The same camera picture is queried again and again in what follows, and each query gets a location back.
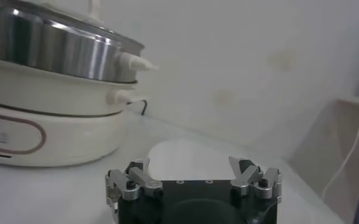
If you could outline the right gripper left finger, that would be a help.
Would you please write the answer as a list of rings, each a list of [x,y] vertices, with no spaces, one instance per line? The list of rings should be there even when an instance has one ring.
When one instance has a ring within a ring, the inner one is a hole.
[[[140,158],[131,161],[124,171],[114,169],[107,172],[106,202],[112,209],[115,209],[120,198],[134,201],[142,195],[157,200],[163,197],[163,182],[149,175],[149,163],[149,158]]]

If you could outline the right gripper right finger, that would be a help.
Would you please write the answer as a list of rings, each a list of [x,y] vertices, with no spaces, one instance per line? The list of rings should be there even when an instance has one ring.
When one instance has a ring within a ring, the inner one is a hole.
[[[259,200],[282,201],[282,174],[277,168],[263,171],[249,159],[229,157],[235,178],[230,185],[240,197],[252,194]]]

